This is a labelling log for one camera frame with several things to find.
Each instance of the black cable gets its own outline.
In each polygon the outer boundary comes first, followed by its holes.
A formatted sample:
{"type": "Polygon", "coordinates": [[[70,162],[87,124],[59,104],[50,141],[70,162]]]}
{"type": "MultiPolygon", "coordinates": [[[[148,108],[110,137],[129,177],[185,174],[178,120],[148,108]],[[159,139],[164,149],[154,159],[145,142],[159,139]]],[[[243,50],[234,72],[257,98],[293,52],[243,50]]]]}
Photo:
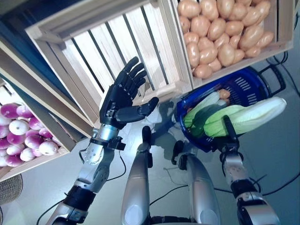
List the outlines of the black cable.
{"type": "MultiPolygon", "coordinates": [[[[79,151],[79,156],[80,156],[80,159],[81,159],[82,163],[84,163],[84,159],[83,159],[83,157],[82,157],[82,155],[81,155],[81,153],[82,153],[83,151],[85,151],[85,149],[79,151]]],[[[120,159],[122,160],[122,163],[123,163],[123,165],[124,165],[124,173],[122,173],[120,176],[117,176],[117,177],[108,179],[107,181],[117,179],[117,178],[123,176],[123,175],[126,173],[126,170],[127,170],[127,169],[126,169],[126,165],[125,165],[125,162],[124,162],[124,160],[123,160],[123,158],[122,158],[122,156],[121,156],[121,154],[120,154],[120,151],[119,151],[119,155],[120,155],[120,159]]],[[[39,223],[40,219],[43,217],[43,215],[45,215],[49,210],[51,210],[53,207],[57,206],[57,205],[58,205],[60,202],[62,202],[63,200],[59,201],[58,203],[54,204],[54,205],[51,206],[49,209],[47,209],[45,212],[43,212],[43,214],[37,219],[37,224],[36,224],[36,225],[38,225],[38,223],[39,223]]]]}
{"type": "Polygon", "coordinates": [[[258,192],[261,193],[261,192],[262,192],[262,187],[261,187],[261,185],[260,185],[256,180],[254,180],[253,178],[249,177],[249,179],[253,181],[253,183],[252,183],[253,186],[254,186],[255,184],[257,185],[257,187],[258,187],[258,192]]]}
{"type": "Polygon", "coordinates": [[[175,191],[175,190],[177,190],[177,189],[179,189],[179,188],[183,188],[183,187],[187,187],[187,186],[188,186],[188,185],[182,185],[182,186],[179,186],[179,187],[176,187],[176,188],[172,189],[171,191],[167,192],[167,193],[164,194],[163,196],[161,196],[161,197],[157,198],[156,200],[152,201],[152,202],[149,204],[149,206],[151,206],[152,204],[156,203],[158,200],[162,199],[163,197],[166,197],[166,196],[167,196],[168,194],[170,194],[172,191],[175,191]]]}
{"type": "Polygon", "coordinates": [[[58,203],[55,203],[53,206],[51,206],[49,209],[47,209],[45,212],[43,212],[42,215],[40,215],[40,217],[37,219],[37,223],[36,225],[39,224],[39,221],[41,220],[41,218],[48,212],[50,211],[52,208],[54,208],[55,206],[57,206],[59,203],[61,203],[63,200],[60,200],[58,203]]]}
{"type": "Polygon", "coordinates": [[[233,193],[232,191],[228,191],[228,190],[224,190],[224,189],[220,189],[220,188],[216,188],[216,187],[214,187],[214,189],[216,190],[216,191],[222,191],[222,192],[227,192],[227,193],[233,193]]]}
{"type": "Polygon", "coordinates": [[[295,89],[297,95],[300,97],[300,91],[298,90],[297,85],[296,85],[294,79],[292,78],[292,75],[290,74],[290,72],[287,70],[287,68],[283,64],[281,64],[281,66],[286,71],[286,74],[290,77],[292,84],[294,86],[294,89],[295,89]]]}
{"type": "Polygon", "coordinates": [[[280,191],[281,189],[285,188],[285,187],[288,186],[290,183],[292,183],[294,180],[296,180],[299,176],[300,176],[300,172],[299,172],[296,176],[294,176],[291,180],[289,180],[289,181],[286,182],[284,185],[282,185],[281,187],[277,188],[277,189],[274,190],[274,191],[265,193],[265,194],[263,194],[263,196],[268,196],[268,195],[271,195],[271,194],[276,193],[277,191],[280,191]]]}
{"type": "Polygon", "coordinates": [[[286,74],[290,77],[290,79],[291,79],[291,81],[292,81],[292,84],[293,84],[293,87],[294,87],[294,89],[295,89],[297,95],[300,97],[300,91],[298,90],[297,85],[296,85],[296,83],[295,83],[295,81],[294,81],[294,79],[293,79],[291,73],[290,73],[290,72],[287,70],[287,68],[283,65],[283,64],[287,61],[288,57],[289,57],[289,54],[288,54],[287,51],[285,51],[285,52],[284,52],[283,59],[282,59],[281,61],[279,61],[278,58],[277,58],[276,56],[273,56],[273,58],[274,58],[274,60],[276,61],[276,63],[270,62],[269,59],[266,59],[266,61],[267,61],[270,65],[272,65],[272,66],[278,66],[278,65],[281,65],[281,66],[282,66],[282,68],[285,70],[286,74]]]}
{"type": "Polygon", "coordinates": [[[82,156],[82,154],[81,154],[83,151],[86,151],[86,149],[82,149],[82,150],[80,150],[80,151],[78,152],[79,157],[80,157],[82,163],[84,163],[84,159],[83,159],[83,156],[82,156]]]}
{"type": "Polygon", "coordinates": [[[272,63],[269,59],[266,59],[267,63],[269,63],[272,66],[278,66],[278,65],[283,64],[287,61],[287,59],[289,58],[289,53],[287,51],[285,51],[284,55],[283,55],[283,58],[280,62],[279,62],[279,60],[277,59],[276,56],[273,56],[273,58],[276,61],[276,63],[272,63]]]}
{"type": "Polygon", "coordinates": [[[124,172],[120,175],[120,176],[117,176],[117,177],[114,177],[114,178],[111,178],[111,179],[108,179],[107,181],[110,181],[110,180],[114,180],[114,179],[117,179],[117,178],[119,178],[119,177],[121,177],[121,176],[123,176],[125,173],[126,173],[126,165],[125,165],[125,162],[124,162],[124,160],[123,160],[123,158],[122,158],[122,156],[121,156],[121,154],[120,154],[120,150],[119,150],[119,155],[120,155],[120,159],[122,160],[122,163],[123,163],[123,165],[124,165],[124,172]]]}
{"type": "Polygon", "coordinates": [[[257,179],[257,180],[253,183],[253,185],[257,184],[257,186],[260,187],[259,193],[261,193],[262,188],[261,188],[261,185],[260,185],[258,182],[261,181],[261,180],[262,180],[263,178],[265,178],[266,176],[267,176],[267,174],[263,175],[261,178],[257,179]]]}
{"type": "Polygon", "coordinates": [[[299,15],[298,15],[298,13],[296,14],[296,19],[295,19],[295,24],[294,24],[294,30],[296,30],[296,27],[297,27],[297,25],[298,25],[298,20],[299,20],[299,15]]]}

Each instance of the floor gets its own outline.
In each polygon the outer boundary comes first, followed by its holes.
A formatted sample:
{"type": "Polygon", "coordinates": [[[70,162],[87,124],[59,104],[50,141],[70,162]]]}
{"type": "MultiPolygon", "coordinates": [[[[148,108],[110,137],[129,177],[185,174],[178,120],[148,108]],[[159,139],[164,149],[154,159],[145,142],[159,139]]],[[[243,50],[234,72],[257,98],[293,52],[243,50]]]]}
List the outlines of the floor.
{"type": "MultiPolygon", "coordinates": [[[[300,26],[295,31],[295,47],[289,51],[286,66],[295,79],[298,88],[300,84],[300,26]]],[[[256,69],[262,69],[266,64],[255,64],[256,69]]],[[[300,99],[295,94],[289,78],[286,90],[278,96],[287,101],[285,111],[240,138],[240,151],[245,156],[244,165],[249,175],[261,180],[262,192],[266,193],[284,184],[300,170],[300,99]]],[[[148,125],[154,133],[155,146],[151,148],[153,168],[149,169],[150,200],[154,200],[170,189],[185,183],[185,173],[178,170],[170,162],[173,145],[176,140],[184,140],[178,124],[171,124],[177,99],[159,105],[147,119],[128,124],[121,132],[127,144],[121,153],[128,168],[125,176],[107,182],[90,207],[86,225],[116,225],[120,224],[120,209],[124,188],[133,162],[137,146],[141,143],[141,130],[148,125]]],[[[61,158],[24,172],[24,188],[20,197],[12,203],[2,205],[4,214],[3,225],[33,225],[39,215],[51,205],[64,198],[81,168],[78,151],[84,149],[88,140],[77,144],[73,151],[61,158]]],[[[189,149],[206,166],[215,187],[229,189],[222,174],[219,153],[204,153],[196,148],[189,149]]],[[[111,164],[110,177],[123,173],[120,158],[114,158],[111,164]]],[[[266,197],[284,225],[300,224],[300,180],[285,189],[266,197]]],[[[217,192],[221,209],[222,224],[238,225],[236,203],[232,194],[217,192]]],[[[178,217],[189,216],[188,189],[180,188],[150,207],[152,215],[169,215],[178,217]]],[[[52,211],[47,213],[40,224],[46,223],[52,211]]]]}

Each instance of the blue plastic basket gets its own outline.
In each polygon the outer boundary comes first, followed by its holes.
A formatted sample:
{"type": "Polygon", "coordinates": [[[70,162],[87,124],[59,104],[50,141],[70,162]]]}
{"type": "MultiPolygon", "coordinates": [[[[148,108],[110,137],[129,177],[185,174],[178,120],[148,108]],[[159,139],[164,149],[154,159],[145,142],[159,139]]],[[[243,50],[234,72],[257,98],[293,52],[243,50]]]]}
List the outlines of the blue plastic basket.
{"type": "Polygon", "coordinates": [[[213,138],[206,135],[201,138],[193,137],[184,126],[183,118],[187,114],[188,108],[195,107],[207,95],[219,89],[230,91],[229,100],[231,105],[249,106],[263,99],[270,98],[284,90],[285,82],[281,73],[274,66],[269,66],[259,72],[252,67],[247,67],[200,87],[183,97],[183,99],[177,103],[177,120],[180,123],[184,136],[193,145],[205,152],[211,150],[215,151],[217,149],[213,138]],[[275,92],[270,90],[267,81],[262,76],[262,73],[268,69],[274,72],[280,84],[280,88],[275,92]]]}

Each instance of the robotic arm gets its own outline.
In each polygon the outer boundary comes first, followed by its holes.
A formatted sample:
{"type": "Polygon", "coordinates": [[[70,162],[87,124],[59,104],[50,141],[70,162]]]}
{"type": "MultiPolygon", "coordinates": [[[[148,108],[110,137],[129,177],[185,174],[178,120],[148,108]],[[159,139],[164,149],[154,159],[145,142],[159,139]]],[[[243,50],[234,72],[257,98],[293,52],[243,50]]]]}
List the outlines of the robotic arm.
{"type": "Polygon", "coordinates": [[[224,117],[229,137],[221,140],[220,160],[227,183],[238,206],[241,225],[280,225],[275,211],[251,182],[243,165],[243,155],[238,152],[239,141],[228,116],[224,117]]]}
{"type": "Polygon", "coordinates": [[[46,225],[76,225],[84,222],[96,193],[107,181],[114,150],[125,148],[122,138],[118,136],[119,131],[127,123],[150,115],[158,104],[158,98],[154,97],[141,106],[132,106],[138,88],[146,82],[144,65],[137,63],[137,57],[130,60],[110,86],[100,109],[102,125],[93,130],[78,177],[46,225]]]}

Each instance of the wooden crate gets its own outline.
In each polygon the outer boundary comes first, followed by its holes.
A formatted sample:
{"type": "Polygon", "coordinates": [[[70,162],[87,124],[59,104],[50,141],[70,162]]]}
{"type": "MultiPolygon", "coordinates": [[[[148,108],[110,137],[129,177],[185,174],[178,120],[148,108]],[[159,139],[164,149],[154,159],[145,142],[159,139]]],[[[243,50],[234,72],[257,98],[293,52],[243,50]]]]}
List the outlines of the wooden crate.
{"type": "Polygon", "coordinates": [[[194,78],[177,13],[177,0],[84,0],[26,29],[88,120],[98,126],[105,91],[138,56],[148,72],[135,104],[186,93],[293,46],[294,1],[272,0],[264,22],[274,42],[254,59],[194,78]]]}
{"type": "Polygon", "coordinates": [[[41,104],[39,104],[36,100],[31,98],[29,95],[27,95],[24,91],[16,87],[14,84],[11,86],[7,83],[1,82],[2,86],[0,89],[1,91],[1,98],[0,102],[2,104],[7,104],[9,102],[17,102],[19,104],[24,104],[28,106],[34,116],[38,118],[45,128],[47,128],[50,133],[56,137],[59,142],[61,143],[62,147],[59,149],[59,152],[52,156],[41,156],[33,159],[29,162],[24,162],[18,167],[3,167],[0,169],[0,181],[6,180],[10,177],[13,177],[15,175],[18,175],[24,171],[27,171],[31,168],[34,168],[36,166],[39,166],[43,163],[49,162],[53,159],[56,159],[58,157],[61,157],[63,155],[66,155],[69,153],[73,147],[76,144],[76,138],[77,134],[76,132],[72,132],[71,130],[66,130],[65,127],[62,127],[59,123],[56,122],[56,120],[53,118],[53,115],[49,113],[49,111],[44,108],[41,104]]]}
{"type": "MultiPolygon", "coordinates": [[[[180,39],[183,41],[183,33],[179,26],[179,16],[176,10],[178,1],[168,0],[162,1],[165,8],[172,8],[174,16],[176,17],[175,23],[180,30],[180,39]]],[[[209,79],[199,79],[193,77],[193,87],[198,88],[216,79],[233,73],[237,70],[250,66],[256,62],[262,61],[268,57],[287,51],[293,47],[293,21],[294,21],[294,1],[293,0],[271,0],[270,14],[264,20],[263,26],[265,30],[272,31],[275,34],[273,42],[266,48],[262,49],[262,53],[252,59],[243,59],[241,62],[223,68],[213,74],[209,79]]],[[[185,45],[184,49],[185,59],[187,59],[188,73],[192,76],[192,71],[188,62],[188,54],[185,45]]]]}
{"type": "Polygon", "coordinates": [[[0,73],[5,78],[80,133],[91,137],[92,125],[81,109],[55,86],[46,82],[40,72],[2,37],[0,37],[0,58],[0,73]]]}

